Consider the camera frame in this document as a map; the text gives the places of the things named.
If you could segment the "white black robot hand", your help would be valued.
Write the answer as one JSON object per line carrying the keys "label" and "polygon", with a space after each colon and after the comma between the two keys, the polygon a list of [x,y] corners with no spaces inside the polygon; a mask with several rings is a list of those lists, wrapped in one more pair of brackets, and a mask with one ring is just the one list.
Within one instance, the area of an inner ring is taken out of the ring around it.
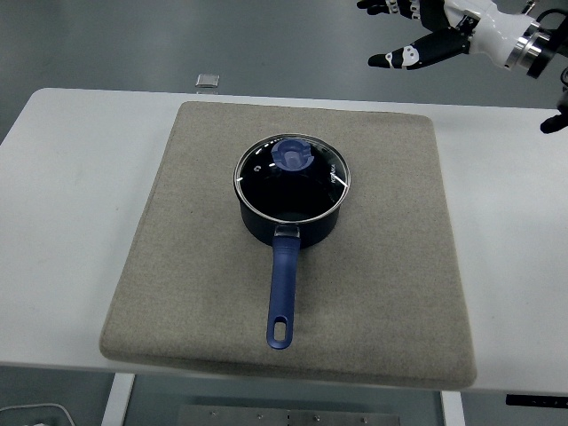
{"label": "white black robot hand", "polygon": [[415,70],[461,54],[484,54],[498,67],[519,60],[533,19],[501,12],[493,1],[359,1],[369,15],[399,15],[429,33],[394,51],[375,54],[371,67]]}

